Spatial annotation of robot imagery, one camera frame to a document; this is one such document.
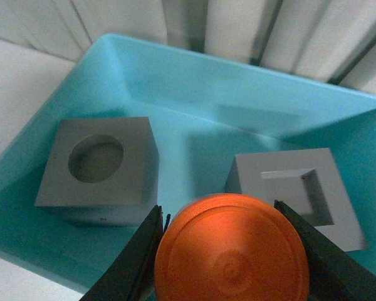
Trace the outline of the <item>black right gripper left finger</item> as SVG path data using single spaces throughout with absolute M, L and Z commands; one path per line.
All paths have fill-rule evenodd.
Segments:
M 155 256 L 169 225 L 155 205 L 125 248 L 82 300 L 147 300 L 154 294 Z

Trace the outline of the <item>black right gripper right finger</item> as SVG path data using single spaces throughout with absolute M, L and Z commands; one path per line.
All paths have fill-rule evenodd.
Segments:
M 306 251 L 309 300 L 376 300 L 376 275 L 357 263 L 286 203 L 276 208 L 293 225 Z

